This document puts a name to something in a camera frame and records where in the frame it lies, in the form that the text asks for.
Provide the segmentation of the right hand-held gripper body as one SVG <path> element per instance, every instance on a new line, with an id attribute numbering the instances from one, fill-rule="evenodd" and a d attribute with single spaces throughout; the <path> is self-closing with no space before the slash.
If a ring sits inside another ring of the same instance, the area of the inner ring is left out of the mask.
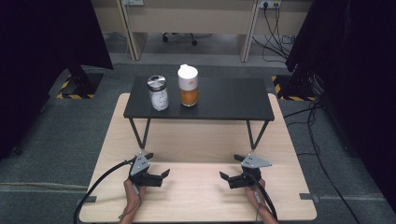
<path id="1" fill-rule="evenodd" d="M 228 183 L 231 189 L 238 189 L 255 185 L 262 178 L 261 168 L 269 167 L 271 162 L 261 159 L 255 155 L 247 154 L 245 159 L 240 161 L 242 174 L 230 177 Z"/>

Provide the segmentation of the black stand base hazard tape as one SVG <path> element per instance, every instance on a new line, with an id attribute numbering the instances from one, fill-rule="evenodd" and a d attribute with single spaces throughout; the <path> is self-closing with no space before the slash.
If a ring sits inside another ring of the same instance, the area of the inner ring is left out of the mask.
<path id="1" fill-rule="evenodd" d="M 57 99 L 92 99 L 96 94 L 103 73 L 86 73 L 80 65 L 68 69 L 70 75 L 62 85 Z"/>
<path id="2" fill-rule="evenodd" d="M 276 96 L 281 100 L 314 101 L 315 94 L 308 81 L 294 80 L 290 75 L 272 76 Z"/>

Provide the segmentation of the grey floor tape strip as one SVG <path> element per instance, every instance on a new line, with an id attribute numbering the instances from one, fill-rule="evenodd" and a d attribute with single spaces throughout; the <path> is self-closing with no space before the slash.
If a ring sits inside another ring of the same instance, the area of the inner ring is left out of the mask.
<path id="1" fill-rule="evenodd" d="M 311 193 L 300 193 L 299 194 L 301 200 L 310 200 L 313 203 L 319 203 L 320 198 L 316 194 L 311 194 Z"/>
<path id="2" fill-rule="evenodd" d="M 96 196 L 89 196 L 87 199 L 83 200 L 81 199 L 76 199 L 75 201 L 75 205 L 79 205 L 81 203 L 95 203 L 96 202 L 97 197 Z"/>

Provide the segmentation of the black shelf with metal legs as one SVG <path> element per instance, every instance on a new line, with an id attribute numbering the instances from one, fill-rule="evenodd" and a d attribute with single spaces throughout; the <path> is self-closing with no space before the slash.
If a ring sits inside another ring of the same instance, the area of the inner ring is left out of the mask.
<path id="1" fill-rule="evenodd" d="M 153 108 L 146 77 L 136 77 L 123 116 L 133 129 L 136 119 L 213 119 L 261 120 L 264 125 L 275 119 L 264 80 L 261 78 L 198 79 L 198 103 L 181 104 L 176 77 L 166 79 L 169 106 L 164 111 Z"/>

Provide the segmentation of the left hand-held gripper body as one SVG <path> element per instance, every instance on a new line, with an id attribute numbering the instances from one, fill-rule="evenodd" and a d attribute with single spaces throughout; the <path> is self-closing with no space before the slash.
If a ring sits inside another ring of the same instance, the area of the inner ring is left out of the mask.
<path id="1" fill-rule="evenodd" d="M 145 155 L 142 152 L 138 153 L 132 163 L 128 178 L 137 186 L 160 187 L 163 181 L 158 178 L 158 175 L 149 174 L 149 167 L 149 160 L 145 158 Z"/>

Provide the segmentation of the person's right hand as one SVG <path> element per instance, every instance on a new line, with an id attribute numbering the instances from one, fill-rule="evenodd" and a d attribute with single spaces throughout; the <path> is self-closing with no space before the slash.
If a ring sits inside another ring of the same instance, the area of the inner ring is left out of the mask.
<path id="1" fill-rule="evenodd" d="M 255 209 L 266 207 L 264 196 L 257 185 L 245 187 L 245 193 L 248 201 Z"/>

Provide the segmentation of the glass jar with silver lid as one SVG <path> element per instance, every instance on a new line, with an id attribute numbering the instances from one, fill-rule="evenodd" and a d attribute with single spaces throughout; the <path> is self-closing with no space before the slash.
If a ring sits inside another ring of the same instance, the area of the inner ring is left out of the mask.
<path id="1" fill-rule="evenodd" d="M 165 77 L 151 76 L 148 78 L 147 84 L 153 108 L 157 111 L 165 110 L 169 106 Z"/>

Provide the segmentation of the black curtain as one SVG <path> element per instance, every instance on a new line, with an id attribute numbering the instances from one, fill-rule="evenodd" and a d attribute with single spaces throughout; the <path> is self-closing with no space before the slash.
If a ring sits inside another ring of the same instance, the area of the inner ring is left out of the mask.
<path id="1" fill-rule="evenodd" d="M 63 70 L 110 69 L 92 0 L 0 0 L 0 160 L 24 137 Z"/>
<path id="2" fill-rule="evenodd" d="M 324 82 L 348 149 L 396 213 L 396 0 L 313 0 L 286 66 Z"/>

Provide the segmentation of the white-lidded bottle with orange contents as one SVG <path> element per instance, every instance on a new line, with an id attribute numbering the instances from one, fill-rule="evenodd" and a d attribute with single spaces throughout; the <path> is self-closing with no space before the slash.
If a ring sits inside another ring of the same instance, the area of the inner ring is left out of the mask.
<path id="1" fill-rule="evenodd" d="M 198 101 L 198 70 L 190 65 L 182 64 L 178 71 L 180 102 L 184 106 L 193 106 Z"/>

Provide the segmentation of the black office chair base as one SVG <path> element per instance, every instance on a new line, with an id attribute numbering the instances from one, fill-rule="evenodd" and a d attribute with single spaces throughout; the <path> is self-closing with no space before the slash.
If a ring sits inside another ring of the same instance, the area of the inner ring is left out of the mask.
<path id="1" fill-rule="evenodd" d="M 188 38 L 193 46 L 198 45 L 198 41 L 195 39 L 194 34 L 189 33 L 189 34 L 180 34 L 180 33 L 162 33 L 162 42 L 167 43 L 169 41 L 168 36 L 177 36 L 177 37 L 183 37 L 183 38 Z"/>

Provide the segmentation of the person's left hand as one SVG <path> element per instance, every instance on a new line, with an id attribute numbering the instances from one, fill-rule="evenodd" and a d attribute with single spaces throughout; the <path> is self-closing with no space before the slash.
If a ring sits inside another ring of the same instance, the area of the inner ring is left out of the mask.
<path id="1" fill-rule="evenodd" d="M 127 205 L 124 208 L 123 214 L 126 217 L 132 216 L 141 206 L 146 195 L 146 188 L 137 186 L 130 179 L 126 179 L 123 182 L 123 186 L 127 200 Z"/>

